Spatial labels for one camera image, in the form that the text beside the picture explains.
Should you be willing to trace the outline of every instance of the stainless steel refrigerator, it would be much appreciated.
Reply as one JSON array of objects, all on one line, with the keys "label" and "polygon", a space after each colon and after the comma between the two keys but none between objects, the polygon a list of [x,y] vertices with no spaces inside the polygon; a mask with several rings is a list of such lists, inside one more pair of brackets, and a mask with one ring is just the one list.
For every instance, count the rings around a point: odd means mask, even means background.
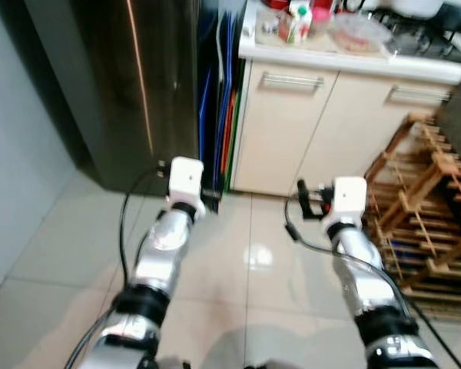
[{"label": "stainless steel refrigerator", "polygon": [[[197,157],[197,26],[218,1],[25,4],[106,188],[127,190],[159,160]],[[158,183],[148,192],[162,194]]]}]

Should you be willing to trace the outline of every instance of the cabinet door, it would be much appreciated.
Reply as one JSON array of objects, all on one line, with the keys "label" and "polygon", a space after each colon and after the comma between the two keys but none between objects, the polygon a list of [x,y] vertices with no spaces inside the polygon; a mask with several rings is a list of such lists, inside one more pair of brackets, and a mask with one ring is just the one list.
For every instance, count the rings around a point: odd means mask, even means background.
[{"label": "cabinet door", "polygon": [[337,76],[253,63],[234,189],[288,193]]},{"label": "cabinet door", "polygon": [[364,175],[411,111],[435,112],[451,86],[340,73],[298,178],[310,188]]}]

